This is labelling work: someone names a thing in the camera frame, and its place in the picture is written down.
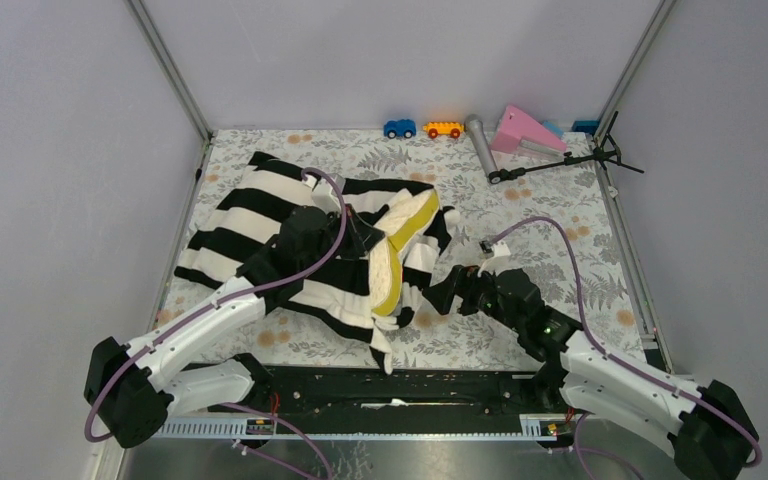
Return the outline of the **black white striped pillowcase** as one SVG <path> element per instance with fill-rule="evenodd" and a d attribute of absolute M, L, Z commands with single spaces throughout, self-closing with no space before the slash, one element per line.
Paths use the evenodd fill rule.
<path fill-rule="evenodd" d="M 175 276 L 210 289 L 229 280 L 244 260 L 278 232 L 295 208 L 314 206 L 313 182 L 303 180 L 302 171 L 302 167 L 273 155 L 254 153 L 242 181 L 192 235 L 179 257 Z M 406 189 L 417 194 L 431 187 L 435 188 L 411 180 L 349 178 L 342 194 L 346 203 L 374 226 L 399 191 Z M 441 256 L 451 241 L 449 229 L 458 222 L 459 214 L 441 200 L 440 205 L 446 229 L 438 236 Z M 378 322 L 371 313 L 368 255 L 355 263 L 339 260 L 328 265 L 325 272 L 310 275 L 301 292 L 284 307 L 320 319 L 343 338 L 367 344 L 377 365 L 391 373 L 393 349 L 386 334 L 411 323 L 423 303 L 422 293 L 429 287 L 432 273 L 404 274 L 405 281 L 418 280 L 421 288 L 413 306 L 409 304 L 408 291 L 402 291 L 393 329 Z"/>

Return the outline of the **yellow white pillow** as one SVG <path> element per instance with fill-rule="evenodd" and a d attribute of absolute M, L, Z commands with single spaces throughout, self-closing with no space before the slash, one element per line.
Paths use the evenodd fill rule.
<path fill-rule="evenodd" d="M 384 238 L 368 254 L 370 308 L 378 322 L 393 329 L 402 291 L 408 291 L 413 306 L 421 288 L 418 280 L 405 281 L 404 274 L 430 274 L 440 256 L 438 236 L 446 229 L 436 189 L 417 194 L 399 191 L 374 228 Z"/>

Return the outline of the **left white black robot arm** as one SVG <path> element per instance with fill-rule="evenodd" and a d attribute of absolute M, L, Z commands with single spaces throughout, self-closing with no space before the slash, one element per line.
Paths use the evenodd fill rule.
<path fill-rule="evenodd" d="M 264 407 L 271 387 L 257 363 L 188 364 L 224 335 L 284 306 L 310 275 L 339 260 L 360 261 L 385 237 L 350 206 L 339 213 L 295 208 L 229 280 L 181 318 L 123 344 L 108 337 L 95 345 L 84 387 L 91 407 L 85 438 L 114 438 L 132 448 L 177 414 L 233 402 L 248 411 Z"/>

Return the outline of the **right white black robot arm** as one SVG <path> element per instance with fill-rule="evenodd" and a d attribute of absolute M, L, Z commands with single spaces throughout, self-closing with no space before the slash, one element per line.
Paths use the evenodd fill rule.
<path fill-rule="evenodd" d="M 701 386 L 609 352 L 580 321 L 547 305 L 521 269 L 457 265 L 424 297 L 440 314 L 460 299 L 460 314 L 483 313 L 513 330 L 543 364 L 533 386 L 543 410 L 568 405 L 607 419 L 658 447 L 689 479 L 735 479 L 756 458 L 759 434 L 733 388 L 718 380 Z"/>

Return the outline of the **blue toy car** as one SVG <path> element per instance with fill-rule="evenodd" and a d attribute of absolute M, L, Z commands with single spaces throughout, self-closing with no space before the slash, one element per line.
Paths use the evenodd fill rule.
<path fill-rule="evenodd" d="M 389 120 L 383 126 L 383 135 L 388 139 L 410 139 L 416 134 L 416 123 L 411 119 Z"/>

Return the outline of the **orange yellow toy car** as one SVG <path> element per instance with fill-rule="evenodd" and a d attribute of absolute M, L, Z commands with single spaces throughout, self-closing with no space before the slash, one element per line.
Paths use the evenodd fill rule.
<path fill-rule="evenodd" d="M 458 122 L 428 122 L 423 125 L 423 131 L 431 139 L 441 136 L 458 139 L 464 130 L 464 125 Z"/>

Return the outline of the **grey microphone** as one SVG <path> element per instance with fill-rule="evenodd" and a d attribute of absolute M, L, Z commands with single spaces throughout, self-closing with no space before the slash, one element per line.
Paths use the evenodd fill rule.
<path fill-rule="evenodd" d="M 487 181 L 491 185 L 500 183 L 501 178 L 498 167 L 484 134 L 484 125 L 481 118 L 476 114 L 470 114 L 466 117 L 464 125 L 465 132 L 473 144 Z"/>

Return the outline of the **pink triangular block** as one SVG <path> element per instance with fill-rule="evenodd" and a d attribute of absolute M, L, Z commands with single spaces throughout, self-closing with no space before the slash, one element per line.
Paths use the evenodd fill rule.
<path fill-rule="evenodd" d="M 553 131 L 514 105 L 507 105 L 489 146 L 492 151 L 513 154 L 521 146 L 563 155 L 566 143 Z"/>

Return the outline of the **light blue block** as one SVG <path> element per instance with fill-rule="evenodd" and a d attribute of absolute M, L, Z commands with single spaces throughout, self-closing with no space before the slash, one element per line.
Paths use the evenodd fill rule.
<path fill-rule="evenodd" d="M 543 121 L 541 125 L 558 138 L 562 138 L 564 135 L 564 130 L 552 121 Z"/>

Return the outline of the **black mini tripod stand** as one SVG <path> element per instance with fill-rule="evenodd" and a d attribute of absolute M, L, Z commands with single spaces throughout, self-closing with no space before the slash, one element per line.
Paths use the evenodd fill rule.
<path fill-rule="evenodd" d="M 544 165 L 538 165 L 534 167 L 517 167 L 514 169 L 504 169 L 498 167 L 501 182 L 512 181 L 514 179 L 523 177 L 528 173 L 548 170 L 551 168 L 574 166 L 590 161 L 598 164 L 603 170 L 607 170 L 607 164 L 613 164 L 618 167 L 643 174 L 643 169 L 634 167 L 622 160 L 622 151 L 612 136 L 612 129 L 615 125 L 618 114 L 618 111 L 613 114 L 613 117 L 611 118 L 608 125 L 608 129 L 600 140 L 596 140 L 590 154 L 584 156 L 574 156 L 571 152 L 565 152 L 563 155 L 553 154 L 557 160 L 554 162 L 546 163 Z"/>

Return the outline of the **dark blue block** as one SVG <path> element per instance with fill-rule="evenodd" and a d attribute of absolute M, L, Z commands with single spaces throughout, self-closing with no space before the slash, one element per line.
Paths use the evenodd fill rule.
<path fill-rule="evenodd" d="M 599 120 L 576 120 L 572 124 L 571 131 L 593 136 L 597 133 L 599 127 Z"/>

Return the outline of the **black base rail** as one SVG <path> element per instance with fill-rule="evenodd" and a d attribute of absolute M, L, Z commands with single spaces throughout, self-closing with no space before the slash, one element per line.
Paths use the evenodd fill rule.
<path fill-rule="evenodd" d="M 528 372 L 298 366 L 264 367 L 239 403 L 308 435 L 514 434 L 523 415 L 569 410 Z"/>

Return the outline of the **left aluminium frame post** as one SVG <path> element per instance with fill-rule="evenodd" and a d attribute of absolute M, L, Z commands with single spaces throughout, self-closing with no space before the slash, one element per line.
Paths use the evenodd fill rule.
<path fill-rule="evenodd" d="M 213 138 L 213 130 L 178 68 L 148 6 L 142 0 L 125 0 L 124 3 L 197 135 L 203 142 L 209 143 Z"/>

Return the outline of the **aluminium frame post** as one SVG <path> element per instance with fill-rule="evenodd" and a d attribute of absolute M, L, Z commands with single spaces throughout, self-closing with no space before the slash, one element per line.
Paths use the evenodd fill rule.
<path fill-rule="evenodd" d="M 598 135 L 603 135 L 608 129 L 613 114 L 617 111 L 617 108 L 630 87 L 639 67 L 643 63 L 677 4 L 677 0 L 661 0 L 658 3 L 657 8 L 651 16 L 601 111 L 599 117 L 600 126 L 597 129 Z"/>
<path fill-rule="evenodd" d="M 213 138 L 213 130 L 178 68 L 148 6 L 142 0 L 125 0 L 124 3 L 197 135 L 203 142 L 209 143 Z"/>

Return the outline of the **right aluminium frame post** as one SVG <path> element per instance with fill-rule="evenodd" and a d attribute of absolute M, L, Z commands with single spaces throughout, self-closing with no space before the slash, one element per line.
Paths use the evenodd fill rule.
<path fill-rule="evenodd" d="M 608 129 L 613 114 L 617 111 L 617 108 L 630 87 L 639 67 L 643 63 L 677 4 L 677 0 L 661 0 L 658 3 L 657 8 L 651 16 L 601 111 L 599 117 L 600 126 L 597 129 L 598 135 L 603 135 Z"/>

